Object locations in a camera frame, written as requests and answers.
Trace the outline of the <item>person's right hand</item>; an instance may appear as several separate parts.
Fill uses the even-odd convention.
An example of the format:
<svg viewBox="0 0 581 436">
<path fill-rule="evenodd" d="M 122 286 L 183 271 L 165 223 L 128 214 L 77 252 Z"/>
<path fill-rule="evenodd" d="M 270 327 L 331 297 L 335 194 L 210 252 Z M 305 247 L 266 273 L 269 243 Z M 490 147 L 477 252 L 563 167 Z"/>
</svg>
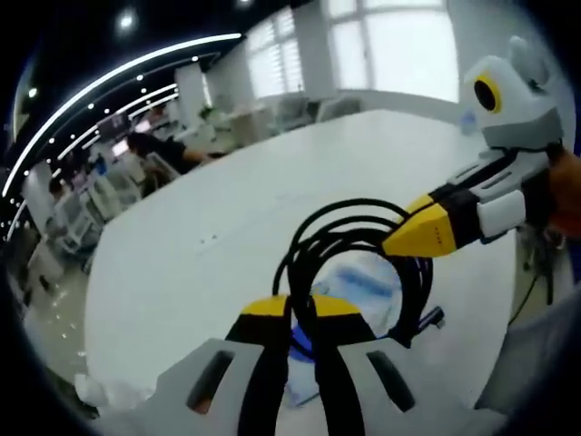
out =
<svg viewBox="0 0 581 436">
<path fill-rule="evenodd" d="M 580 237 L 580 158 L 561 153 L 550 168 L 550 191 L 555 200 L 551 223 L 564 235 Z"/>
</svg>

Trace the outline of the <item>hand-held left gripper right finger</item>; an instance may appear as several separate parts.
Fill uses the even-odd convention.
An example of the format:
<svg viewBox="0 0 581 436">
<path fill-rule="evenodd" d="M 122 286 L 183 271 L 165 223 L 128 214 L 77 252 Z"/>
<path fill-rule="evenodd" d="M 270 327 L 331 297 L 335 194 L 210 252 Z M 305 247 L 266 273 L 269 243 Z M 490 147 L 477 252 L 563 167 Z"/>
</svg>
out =
<svg viewBox="0 0 581 436">
<path fill-rule="evenodd" d="M 310 336 L 331 435 L 495 435 L 504 415 L 474 410 L 413 351 L 376 339 L 345 300 L 310 299 Z"/>
</svg>

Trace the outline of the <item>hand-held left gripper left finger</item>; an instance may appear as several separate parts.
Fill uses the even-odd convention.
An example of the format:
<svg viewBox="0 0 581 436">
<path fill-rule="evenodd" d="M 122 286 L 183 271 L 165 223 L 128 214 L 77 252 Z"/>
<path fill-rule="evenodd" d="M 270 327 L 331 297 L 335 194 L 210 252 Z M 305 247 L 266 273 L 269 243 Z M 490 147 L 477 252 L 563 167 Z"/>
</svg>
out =
<svg viewBox="0 0 581 436">
<path fill-rule="evenodd" d="M 272 435 L 288 380 L 291 302 L 247 305 L 223 339 L 163 372 L 153 395 L 93 422 L 96 435 Z"/>
</svg>

